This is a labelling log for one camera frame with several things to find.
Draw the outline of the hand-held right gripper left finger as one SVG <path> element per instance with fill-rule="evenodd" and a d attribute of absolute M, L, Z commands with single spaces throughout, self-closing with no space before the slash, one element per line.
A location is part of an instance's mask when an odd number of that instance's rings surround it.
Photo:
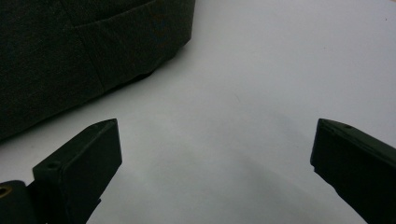
<path fill-rule="evenodd" d="M 97 122 L 33 168 L 49 224 L 86 224 L 122 164 L 118 122 Z"/>

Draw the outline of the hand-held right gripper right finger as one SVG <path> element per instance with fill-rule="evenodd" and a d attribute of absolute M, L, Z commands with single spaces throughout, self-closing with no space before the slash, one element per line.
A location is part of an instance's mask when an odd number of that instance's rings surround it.
<path fill-rule="evenodd" d="M 396 224 L 396 148 L 320 119 L 310 163 L 368 224 Z"/>

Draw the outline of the dark grey cloth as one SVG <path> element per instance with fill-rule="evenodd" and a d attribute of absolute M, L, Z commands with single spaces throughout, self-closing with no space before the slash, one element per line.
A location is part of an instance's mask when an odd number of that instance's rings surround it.
<path fill-rule="evenodd" d="M 151 74 L 195 0 L 0 0 L 0 141 Z"/>

